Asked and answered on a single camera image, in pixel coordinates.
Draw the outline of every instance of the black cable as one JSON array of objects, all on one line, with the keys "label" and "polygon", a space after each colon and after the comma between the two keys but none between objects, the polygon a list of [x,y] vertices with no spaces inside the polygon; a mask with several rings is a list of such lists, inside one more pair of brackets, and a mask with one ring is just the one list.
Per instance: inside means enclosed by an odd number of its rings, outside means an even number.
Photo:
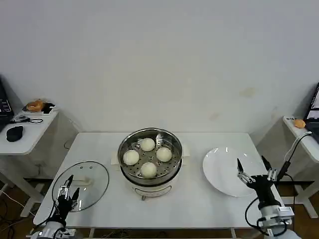
[{"label": "black cable", "polygon": [[258,197],[255,198],[253,201],[251,201],[251,203],[250,203],[250,204],[248,205],[248,207],[246,208],[246,211],[245,211],[245,220],[246,220],[246,222],[247,222],[247,224],[248,224],[249,226],[251,226],[252,228],[255,228],[255,229],[258,230],[258,227],[257,227],[256,225],[251,224],[251,223],[248,221],[248,219],[247,219],[248,209],[251,207],[251,205],[253,205],[254,202],[257,201],[257,199],[258,199]]},{"label": "black cable", "polygon": [[[2,222],[0,225],[0,228],[2,229],[2,227],[6,224],[10,225],[9,222]],[[6,234],[6,238],[9,239],[9,236],[10,236],[10,229],[8,230],[8,233]]]},{"label": "black cable", "polygon": [[[247,219],[248,209],[251,207],[251,205],[253,205],[254,202],[257,201],[257,199],[258,199],[258,197],[255,198],[253,201],[251,201],[250,204],[248,205],[248,207],[246,208],[246,210],[245,210],[245,220],[246,220],[246,223],[247,223],[249,226],[251,226],[252,228],[258,230],[261,234],[263,234],[263,235],[269,237],[269,234],[266,233],[266,232],[264,232],[263,230],[261,230],[261,227],[259,226],[259,222],[264,221],[265,218],[259,218],[259,219],[257,220],[257,222],[256,222],[256,225],[251,224],[251,223],[248,221],[248,219]],[[283,222],[284,225],[285,225],[284,230],[283,230],[282,232],[280,232],[280,233],[274,234],[274,237],[281,236],[282,234],[284,234],[284,233],[287,231],[287,228],[288,228],[287,223],[286,223],[285,221],[282,221],[282,222]]]},{"label": "black cable", "polygon": [[30,119],[28,117],[22,118],[21,120],[11,120],[9,123],[42,123],[43,119]]},{"label": "black cable", "polygon": [[3,202],[4,206],[5,206],[5,214],[3,216],[0,215],[1,220],[5,220],[8,221],[5,217],[8,213],[8,204],[6,203],[6,201],[4,199],[1,198],[1,201]]},{"label": "black cable", "polygon": [[70,149],[70,148],[68,148],[68,147],[65,146],[68,141],[69,141],[69,140],[65,141],[65,143],[64,143],[64,148],[66,148],[66,149]]},{"label": "black cable", "polygon": [[64,228],[58,228],[55,233],[53,234],[53,238],[52,239],[55,239],[56,235],[58,234],[59,231],[63,230]]},{"label": "black cable", "polygon": [[302,140],[304,137],[309,136],[309,135],[310,135],[310,136],[313,136],[313,134],[306,134],[306,135],[302,136],[302,137],[298,140],[298,142],[296,143],[296,146],[295,146],[295,148],[294,148],[294,151],[292,152],[292,154],[290,155],[290,157],[289,157],[289,159],[288,159],[288,162],[290,162],[291,158],[293,157],[294,152],[296,151],[297,146],[298,146],[298,144],[301,142],[301,140]]},{"label": "black cable", "polygon": [[8,239],[9,239],[10,232],[12,232],[10,239],[14,239],[15,230],[14,230],[13,227],[10,227],[10,228],[9,228],[9,231],[8,231]]},{"label": "black cable", "polygon": [[129,234],[123,229],[121,229],[119,232],[112,233],[112,237],[113,238],[123,238],[123,234],[125,235],[125,238],[129,237]]},{"label": "black cable", "polygon": [[[291,181],[293,182],[293,194],[294,194],[294,202],[293,202],[293,212],[295,213],[295,200],[296,200],[296,194],[295,194],[295,181],[288,173],[285,174],[286,176],[290,177]],[[293,231],[295,231],[295,217],[293,217]]]},{"label": "black cable", "polygon": [[287,173],[288,168],[290,167],[290,164],[291,164],[290,160],[292,159],[292,157],[293,157],[293,155],[294,155],[294,153],[295,153],[295,151],[296,151],[296,149],[297,149],[297,147],[298,147],[298,144],[301,142],[301,140],[302,140],[304,137],[306,137],[306,136],[308,136],[308,135],[313,135],[313,134],[312,134],[312,133],[311,133],[311,134],[306,134],[306,135],[302,136],[302,137],[297,141],[297,143],[296,143],[296,145],[295,145],[295,148],[294,148],[292,154],[290,155],[289,159],[284,162],[284,165],[281,167],[281,169],[280,169],[280,171],[279,171],[279,173],[278,173],[278,175],[277,175],[277,181],[276,181],[276,183],[275,183],[276,186],[278,185],[279,181],[282,180],[282,178],[284,177],[284,175]]}]

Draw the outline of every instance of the white plate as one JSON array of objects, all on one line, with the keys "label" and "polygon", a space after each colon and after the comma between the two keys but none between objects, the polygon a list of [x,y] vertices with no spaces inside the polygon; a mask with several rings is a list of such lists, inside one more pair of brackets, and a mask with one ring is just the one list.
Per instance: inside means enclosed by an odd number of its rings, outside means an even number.
[{"label": "white plate", "polygon": [[244,172],[252,174],[252,158],[230,147],[219,147],[208,152],[203,160],[203,171],[210,184],[219,191],[233,197],[245,197],[253,194],[254,190],[237,177],[237,158]]}]

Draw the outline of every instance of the steamed bun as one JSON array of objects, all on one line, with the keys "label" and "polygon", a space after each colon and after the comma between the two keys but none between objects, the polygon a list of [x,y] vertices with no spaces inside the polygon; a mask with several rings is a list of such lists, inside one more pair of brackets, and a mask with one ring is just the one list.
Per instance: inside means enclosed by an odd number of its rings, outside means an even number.
[{"label": "steamed bun", "polygon": [[141,149],[143,151],[151,151],[155,148],[155,142],[151,138],[145,138],[142,140]]},{"label": "steamed bun", "polygon": [[135,150],[126,151],[123,155],[123,161],[128,166],[136,164],[139,161],[139,158],[139,153],[137,153]]},{"label": "steamed bun", "polygon": [[162,147],[156,152],[156,157],[161,162],[168,162],[171,159],[171,150],[169,148]]},{"label": "steamed bun", "polygon": [[145,163],[141,166],[141,174],[145,178],[152,178],[156,176],[156,166],[153,163]]}]

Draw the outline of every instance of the glass lid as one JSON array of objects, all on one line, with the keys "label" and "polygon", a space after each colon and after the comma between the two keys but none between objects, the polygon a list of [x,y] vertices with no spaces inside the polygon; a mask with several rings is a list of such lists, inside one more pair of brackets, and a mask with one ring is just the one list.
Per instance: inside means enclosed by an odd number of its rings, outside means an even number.
[{"label": "glass lid", "polygon": [[93,161],[77,163],[66,169],[55,181],[52,190],[53,200],[56,201],[59,188],[71,175],[74,176],[69,189],[70,197],[80,188],[78,203],[72,212],[82,211],[97,203],[109,185],[109,173],[102,164]]}]

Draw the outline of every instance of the white table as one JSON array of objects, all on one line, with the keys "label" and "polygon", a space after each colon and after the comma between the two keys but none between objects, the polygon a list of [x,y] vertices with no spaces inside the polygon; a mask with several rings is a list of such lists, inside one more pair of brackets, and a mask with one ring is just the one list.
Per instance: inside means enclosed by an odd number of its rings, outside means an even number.
[{"label": "white table", "polygon": [[[31,210],[34,203],[41,203],[43,196],[40,194],[40,191],[43,187],[43,184],[38,184],[36,188],[33,188],[29,183],[27,183],[17,172],[15,167],[10,163],[11,160],[14,160],[12,157],[5,157],[9,155],[27,155],[29,154],[35,145],[38,143],[40,138],[43,136],[44,132],[50,126],[54,118],[57,116],[58,112],[52,112],[49,115],[44,116],[30,116],[31,119],[43,119],[42,123],[15,123],[8,124],[0,132],[0,173],[5,176],[9,181],[19,187],[27,195],[30,196],[30,199],[26,203],[21,216],[27,217],[29,211]],[[23,135],[22,138],[16,142],[9,142],[6,139],[6,131],[15,126],[23,126]]]},{"label": "white table", "polygon": [[[202,172],[206,153],[219,146],[236,148],[255,159],[256,174],[265,174],[262,160],[246,133],[176,133],[187,145],[190,158],[182,166],[172,190],[158,198],[145,201],[127,184],[118,170],[111,165],[111,157],[128,133],[79,133],[65,157],[57,177],[68,167],[83,161],[97,161],[105,165],[110,183],[104,196],[95,205],[81,212],[70,213],[67,226],[76,228],[249,228],[244,219],[248,204],[256,194],[235,198],[227,196],[209,184]],[[33,222],[45,220],[52,207],[51,184]],[[276,199],[282,200],[273,187]],[[253,223],[261,216],[253,204],[248,218]]]},{"label": "white table", "polygon": [[[283,121],[288,129],[293,133],[293,135],[297,138],[305,132],[308,132],[306,128],[297,128],[294,126],[293,116],[284,116]],[[301,146],[310,156],[310,158],[315,162],[319,163],[319,144],[318,142],[311,136],[307,136],[302,139],[300,142]],[[296,204],[303,204],[305,209],[307,210],[309,216],[311,218],[318,218],[318,214],[316,213],[314,207],[312,206],[309,197],[319,191],[319,177],[305,190],[302,189],[300,185],[295,186],[298,195],[296,196]],[[293,204],[293,197],[283,197],[283,201],[285,204]]]}]

